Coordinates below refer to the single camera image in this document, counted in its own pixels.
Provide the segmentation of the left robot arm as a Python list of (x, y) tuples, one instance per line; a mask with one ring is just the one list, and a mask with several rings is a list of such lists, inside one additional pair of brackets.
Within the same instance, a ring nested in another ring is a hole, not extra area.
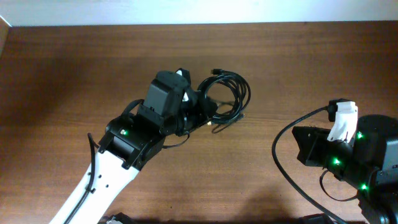
[(98, 144), (89, 141), (91, 164), (51, 222), (98, 223), (125, 186), (166, 148), (167, 136), (189, 136), (217, 109), (191, 88), (189, 71), (158, 72), (145, 99), (132, 101), (111, 120)]

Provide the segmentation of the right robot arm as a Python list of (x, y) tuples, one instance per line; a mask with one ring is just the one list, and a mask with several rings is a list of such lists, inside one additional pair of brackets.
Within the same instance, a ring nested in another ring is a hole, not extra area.
[(350, 141), (328, 141), (329, 132), (294, 127), (297, 159), (305, 166), (322, 167), (354, 187), (369, 223), (397, 223), (397, 119), (362, 116)]

